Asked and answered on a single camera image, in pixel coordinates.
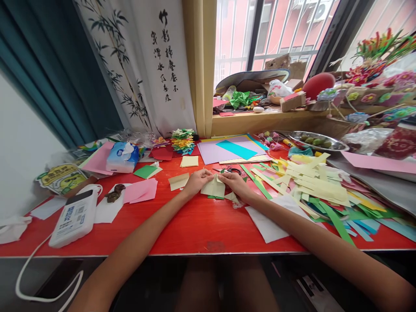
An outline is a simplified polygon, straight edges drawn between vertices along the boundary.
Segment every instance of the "leg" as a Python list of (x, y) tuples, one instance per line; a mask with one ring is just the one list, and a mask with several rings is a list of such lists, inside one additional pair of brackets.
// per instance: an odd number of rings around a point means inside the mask
[(219, 304), (214, 258), (190, 258), (175, 312), (216, 312)]
[(279, 307), (259, 259), (255, 256), (232, 256), (230, 262), (237, 310), (278, 312)]

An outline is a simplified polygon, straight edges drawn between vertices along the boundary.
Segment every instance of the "teal curtain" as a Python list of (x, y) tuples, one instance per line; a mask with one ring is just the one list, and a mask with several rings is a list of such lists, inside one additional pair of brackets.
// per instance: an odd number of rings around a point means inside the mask
[(123, 127), (70, 0), (0, 0), (0, 68), (68, 148)]

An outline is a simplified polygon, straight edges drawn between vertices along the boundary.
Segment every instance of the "metal bowl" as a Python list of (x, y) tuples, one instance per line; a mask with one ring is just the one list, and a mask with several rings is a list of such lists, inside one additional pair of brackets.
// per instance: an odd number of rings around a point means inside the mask
[[(318, 146), (314, 146), (312, 144), (308, 144), (305, 143), (303, 141), (300, 140), (300, 138), (302, 137), (302, 135), (307, 135), (308, 137), (313, 137), (314, 139), (321, 139), (321, 140), (326, 140), (326, 141), (330, 141), (332, 143), (331, 148), (327, 149), (324, 147), (318, 147)], [(350, 148), (348, 147), (348, 145), (333, 139), (331, 137), (328, 136), (324, 136), (322, 134), (317, 134), (317, 133), (313, 133), (313, 132), (308, 132), (308, 131), (293, 131), (291, 133), (288, 134), (289, 138), (291, 140), (293, 140), (293, 142), (299, 146), (302, 147), (304, 149), (310, 147), (314, 150), (317, 150), (319, 152), (341, 152), (341, 151), (348, 151)]]

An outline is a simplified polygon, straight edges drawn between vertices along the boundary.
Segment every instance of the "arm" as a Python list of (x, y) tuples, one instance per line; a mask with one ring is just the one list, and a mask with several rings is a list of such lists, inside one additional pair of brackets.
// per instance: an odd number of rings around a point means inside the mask
[(294, 236), (305, 248), (365, 293), (382, 311), (410, 311), (415, 288), (400, 275), (333, 233), (253, 192), (236, 173), (223, 173), (241, 199)]
[(134, 230), (91, 274), (68, 312), (108, 311), (117, 292), (146, 258), (165, 226), (213, 177), (206, 169), (194, 172), (177, 196)]

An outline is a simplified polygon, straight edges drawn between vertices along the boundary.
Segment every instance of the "scissors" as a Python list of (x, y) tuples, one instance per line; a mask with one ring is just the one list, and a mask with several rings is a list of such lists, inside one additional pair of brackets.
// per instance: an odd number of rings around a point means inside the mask
[[(216, 169), (213, 168), (215, 171), (221, 172), (223, 169)], [(241, 170), (237, 169), (237, 168), (230, 168), (230, 169), (226, 169), (224, 172), (229, 172), (229, 173), (238, 173), (239, 175), (241, 175)]]

